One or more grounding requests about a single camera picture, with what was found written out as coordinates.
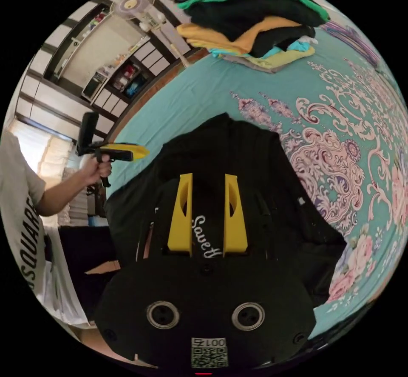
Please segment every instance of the hand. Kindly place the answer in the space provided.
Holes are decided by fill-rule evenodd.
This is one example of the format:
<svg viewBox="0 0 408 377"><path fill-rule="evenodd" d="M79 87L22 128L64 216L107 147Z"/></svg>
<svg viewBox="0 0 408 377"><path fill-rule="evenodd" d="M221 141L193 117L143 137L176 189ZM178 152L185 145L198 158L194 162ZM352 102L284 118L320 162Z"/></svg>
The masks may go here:
<svg viewBox="0 0 408 377"><path fill-rule="evenodd" d="M98 163L96 157L89 158L81 168L82 177L86 186L90 186L98 182L102 177L108 177L112 172L112 163L109 161L109 156L102 156L102 163Z"/></svg>

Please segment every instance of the qr code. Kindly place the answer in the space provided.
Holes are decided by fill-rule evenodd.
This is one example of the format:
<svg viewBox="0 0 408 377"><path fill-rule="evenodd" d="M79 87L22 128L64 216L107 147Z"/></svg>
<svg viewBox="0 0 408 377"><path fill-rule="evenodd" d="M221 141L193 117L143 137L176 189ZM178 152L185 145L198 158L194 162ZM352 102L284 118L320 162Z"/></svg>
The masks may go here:
<svg viewBox="0 0 408 377"><path fill-rule="evenodd" d="M193 347L191 349L192 368L228 367L228 353L226 347Z"/></svg>

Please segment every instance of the yellow grip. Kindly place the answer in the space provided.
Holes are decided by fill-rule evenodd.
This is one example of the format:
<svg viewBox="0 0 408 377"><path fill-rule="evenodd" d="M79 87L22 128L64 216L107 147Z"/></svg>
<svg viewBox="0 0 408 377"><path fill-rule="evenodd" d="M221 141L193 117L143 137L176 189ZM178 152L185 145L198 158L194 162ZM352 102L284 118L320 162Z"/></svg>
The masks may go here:
<svg viewBox="0 0 408 377"><path fill-rule="evenodd" d="M143 159L149 154L149 151L147 150L147 148L139 144L108 143L101 147L101 150L103 149L130 151L133 155L133 160Z"/></svg>
<svg viewBox="0 0 408 377"><path fill-rule="evenodd" d="M248 248L237 176L225 174L224 254L243 254Z"/></svg>
<svg viewBox="0 0 408 377"><path fill-rule="evenodd" d="M167 246L172 252L193 254L193 174L180 175Z"/></svg>

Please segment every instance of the bedsheet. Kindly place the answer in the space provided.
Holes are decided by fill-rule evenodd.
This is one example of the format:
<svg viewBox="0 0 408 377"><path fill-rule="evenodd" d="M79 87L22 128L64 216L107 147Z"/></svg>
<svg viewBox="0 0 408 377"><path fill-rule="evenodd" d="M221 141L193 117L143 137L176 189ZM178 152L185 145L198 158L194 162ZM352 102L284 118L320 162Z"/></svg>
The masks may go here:
<svg viewBox="0 0 408 377"><path fill-rule="evenodd" d="M347 241L310 338L369 301L408 237L404 99L392 76L358 50L323 29L316 38L315 55L272 75L210 55L184 70L118 135L117 142L140 143L150 155L115 162L108 192L140 173L164 143L222 112L278 132L316 208Z"/></svg>

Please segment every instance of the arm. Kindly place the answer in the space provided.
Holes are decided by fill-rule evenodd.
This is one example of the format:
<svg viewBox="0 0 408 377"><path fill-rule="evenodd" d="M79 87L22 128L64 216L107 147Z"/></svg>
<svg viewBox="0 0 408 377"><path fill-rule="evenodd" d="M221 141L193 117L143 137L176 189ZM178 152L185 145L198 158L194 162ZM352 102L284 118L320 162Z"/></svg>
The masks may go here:
<svg viewBox="0 0 408 377"><path fill-rule="evenodd" d="M104 155L102 161L99 164L96 158L90 158L84 167L71 177L45 190L40 202L36 205L38 214L43 217L58 214L85 187L96 183L101 177L107 177L111 173L109 156Z"/></svg>
<svg viewBox="0 0 408 377"><path fill-rule="evenodd" d="M86 178L81 170L60 184L44 191L37 208L37 213L43 217L58 214L85 187Z"/></svg>

